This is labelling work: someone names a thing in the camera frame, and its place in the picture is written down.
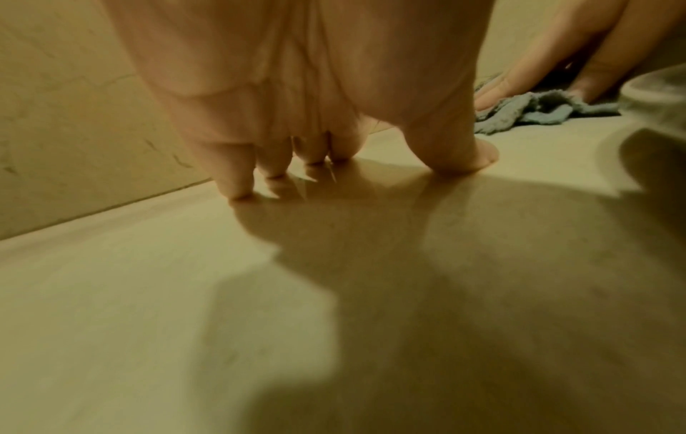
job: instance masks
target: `hand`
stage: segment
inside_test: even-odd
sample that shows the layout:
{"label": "hand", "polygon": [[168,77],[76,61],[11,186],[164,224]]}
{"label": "hand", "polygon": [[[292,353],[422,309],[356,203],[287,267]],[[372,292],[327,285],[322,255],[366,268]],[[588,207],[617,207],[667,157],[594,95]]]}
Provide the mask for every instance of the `hand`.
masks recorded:
{"label": "hand", "polygon": [[370,118],[431,168],[473,172],[472,85],[492,1],[102,0],[142,77],[225,196],[253,171],[348,159]]}
{"label": "hand", "polygon": [[476,94],[477,111],[528,92],[601,40],[569,91],[592,102],[637,66],[686,16],[685,0],[569,0],[550,28],[499,78]]}

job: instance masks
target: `hand pressing on surface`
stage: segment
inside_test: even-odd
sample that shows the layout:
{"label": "hand pressing on surface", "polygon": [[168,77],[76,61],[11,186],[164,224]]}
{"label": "hand pressing on surface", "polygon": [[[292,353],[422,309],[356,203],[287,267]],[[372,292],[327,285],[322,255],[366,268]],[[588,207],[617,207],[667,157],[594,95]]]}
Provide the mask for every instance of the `hand pressing on surface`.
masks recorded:
{"label": "hand pressing on surface", "polygon": [[686,0],[568,0],[514,66],[476,94],[477,111],[528,92],[597,45],[568,89],[592,102],[616,85],[686,17]]}
{"label": "hand pressing on surface", "polygon": [[439,172],[497,150],[473,135],[492,1],[102,0],[142,79],[228,198],[257,167],[353,157],[371,118]]}

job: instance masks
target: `cloth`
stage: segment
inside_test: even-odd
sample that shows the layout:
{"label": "cloth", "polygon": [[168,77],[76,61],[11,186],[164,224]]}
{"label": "cloth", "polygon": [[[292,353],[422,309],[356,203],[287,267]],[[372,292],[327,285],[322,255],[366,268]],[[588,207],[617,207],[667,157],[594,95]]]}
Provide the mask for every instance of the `cloth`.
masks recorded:
{"label": "cloth", "polygon": [[[479,90],[485,81],[477,87]],[[511,98],[501,99],[490,109],[477,113],[475,134],[495,134],[507,131],[517,125],[557,125],[570,117],[618,116],[620,114],[616,97],[598,104],[586,104],[561,89],[527,92]]]}

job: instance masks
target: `beige wall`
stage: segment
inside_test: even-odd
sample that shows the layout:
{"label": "beige wall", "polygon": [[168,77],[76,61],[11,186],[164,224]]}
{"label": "beige wall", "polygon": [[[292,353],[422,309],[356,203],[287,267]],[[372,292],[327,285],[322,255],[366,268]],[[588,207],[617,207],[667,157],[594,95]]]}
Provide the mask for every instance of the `beige wall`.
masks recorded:
{"label": "beige wall", "polygon": [[[479,74],[556,1],[501,0]],[[0,239],[200,182],[90,1],[0,3]]]}

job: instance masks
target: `beige countertop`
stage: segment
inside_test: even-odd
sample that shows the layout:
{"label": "beige countertop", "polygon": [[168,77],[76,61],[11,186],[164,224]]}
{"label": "beige countertop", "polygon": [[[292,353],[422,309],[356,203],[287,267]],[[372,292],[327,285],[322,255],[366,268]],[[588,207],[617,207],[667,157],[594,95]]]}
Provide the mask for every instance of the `beige countertop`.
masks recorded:
{"label": "beige countertop", "polygon": [[686,158],[623,118],[492,141],[0,242],[0,433],[683,433]]}

